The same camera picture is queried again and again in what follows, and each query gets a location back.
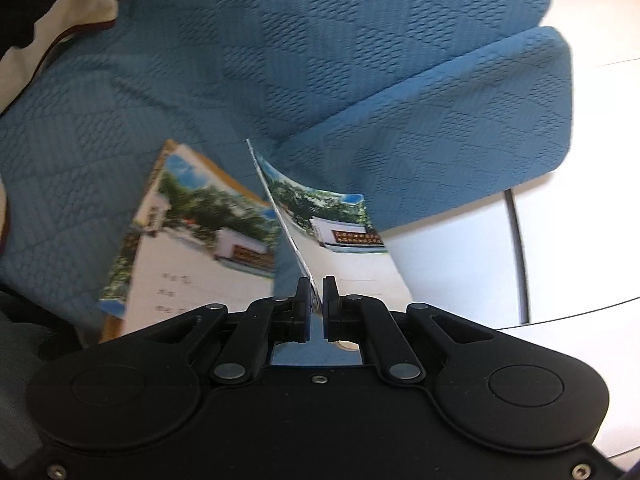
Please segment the photo cover booklet back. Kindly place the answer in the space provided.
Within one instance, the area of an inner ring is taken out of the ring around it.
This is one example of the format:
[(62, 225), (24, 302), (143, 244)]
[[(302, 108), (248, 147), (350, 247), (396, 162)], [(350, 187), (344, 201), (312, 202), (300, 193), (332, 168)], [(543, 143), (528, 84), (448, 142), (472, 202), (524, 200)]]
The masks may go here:
[(341, 194), (302, 185), (274, 168), (254, 145), (248, 147), (281, 228), (273, 292), (296, 291), (308, 278), (322, 294), (322, 281), (335, 278), (344, 295), (370, 296), (390, 310), (412, 301), (408, 286), (375, 231), (361, 194)]

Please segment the blue textured sofa cover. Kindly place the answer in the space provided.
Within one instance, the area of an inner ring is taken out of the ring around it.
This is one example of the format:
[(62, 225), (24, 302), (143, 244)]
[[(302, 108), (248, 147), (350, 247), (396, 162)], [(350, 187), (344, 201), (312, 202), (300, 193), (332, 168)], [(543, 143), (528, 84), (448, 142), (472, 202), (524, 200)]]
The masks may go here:
[(1, 109), (10, 230), (1, 283), (76, 325), (160, 147), (252, 190), (248, 147), (363, 194), (387, 230), (555, 170), (570, 149), (570, 48), (550, 0), (124, 0), (59, 42)]

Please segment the black curved metal rail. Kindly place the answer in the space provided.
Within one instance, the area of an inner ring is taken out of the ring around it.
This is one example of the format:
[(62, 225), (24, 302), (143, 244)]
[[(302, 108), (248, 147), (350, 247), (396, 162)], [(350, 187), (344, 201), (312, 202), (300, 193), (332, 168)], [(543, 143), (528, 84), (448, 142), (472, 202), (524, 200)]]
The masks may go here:
[(509, 218), (514, 252), (516, 281), (518, 282), (518, 308), (520, 309), (520, 313), (518, 314), (518, 316), (520, 317), (520, 324), (524, 325), (530, 322), (528, 279), (521, 227), (520, 222), (518, 221), (518, 212), (516, 211), (514, 193), (512, 188), (509, 188), (508, 190), (505, 190), (503, 192), (503, 199), (506, 203), (506, 213), (508, 214)]

